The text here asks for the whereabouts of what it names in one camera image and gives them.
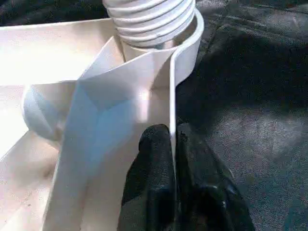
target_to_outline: white plastic panel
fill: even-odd
[[[114,33],[110,19],[0,27],[0,85],[76,80]]]

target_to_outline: ribbed hose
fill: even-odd
[[[194,17],[195,0],[103,0],[123,41],[153,47],[172,40]]]

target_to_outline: white plastic part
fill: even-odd
[[[5,187],[0,185],[0,191],[5,189],[14,192],[19,195],[19,199],[14,202],[14,206],[0,207],[3,209],[3,217],[7,218],[0,230],[36,231],[41,224],[43,231],[115,231],[126,173],[138,152],[142,132],[152,124],[164,123],[169,126],[174,148],[175,86],[194,67],[204,29],[202,16],[196,10],[191,26],[193,33],[182,32],[187,33],[189,38],[180,41],[176,47],[162,50],[138,49],[126,43],[121,44],[119,38],[114,36],[115,30],[110,24],[110,19],[104,19],[0,28],[0,38],[14,38],[14,42],[1,39],[6,47],[5,53],[26,57],[27,60],[18,57],[14,59],[13,55],[9,55],[14,66],[21,66],[24,75],[29,76],[30,81],[34,80],[34,84],[24,94],[26,123],[40,136],[58,142],[61,146],[51,186],[49,183],[41,184],[45,193],[40,208],[25,207],[25,201],[38,201],[38,197],[42,197],[38,187],[29,188],[28,192],[32,193],[29,198],[22,188],[14,187],[17,183],[15,178],[2,176],[4,182],[10,183]],[[107,34],[99,35],[100,39],[94,38],[101,46],[92,47],[93,38],[83,34],[84,25],[99,28]],[[64,55],[75,56],[66,60],[70,66],[65,69],[69,78],[63,76],[59,69],[66,65],[57,61],[49,62],[45,67],[61,77],[47,74],[46,79],[43,77],[44,72],[27,69],[23,65],[23,62],[27,62],[34,67],[41,58],[48,61],[49,53],[57,57],[49,47],[43,45],[44,40],[51,42],[48,35],[45,35],[43,41],[39,40],[37,35],[42,30],[56,32],[56,37],[53,34],[50,37],[57,39],[59,44],[64,44],[64,41],[73,43],[72,49],[58,50],[58,56],[62,52]],[[24,38],[18,36],[25,32],[27,42],[23,42]],[[74,43],[77,35],[83,36],[83,40]],[[32,39],[42,44],[41,56],[20,52],[28,52],[28,44],[33,47]],[[86,46],[93,50],[71,52],[74,51],[74,44],[78,50]],[[2,51],[0,50],[0,57],[5,57]],[[81,74],[73,66],[78,69],[83,67],[85,71]],[[19,79],[15,76],[19,71],[10,72],[8,70],[12,68],[7,67],[4,70],[7,70],[5,74],[8,79],[19,81],[19,84],[29,83],[28,78]],[[32,133],[30,136],[31,141],[36,137],[33,135]],[[26,144],[21,142],[20,145],[22,150]],[[47,150],[43,145],[39,147],[43,149],[41,153]],[[41,156],[33,155],[32,158],[31,162],[36,163]],[[25,177],[29,174],[26,171],[23,173]],[[40,223],[41,208],[45,206],[46,192],[49,190],[51,193],[44,222]],[[11,208],[8,213],[5,212],[7,207]],[[35,222],[29,220],[30,214],[36,217]]]
[[[195,0],[103,0],[123,41],[153,47],[183,32],[194,17]]]

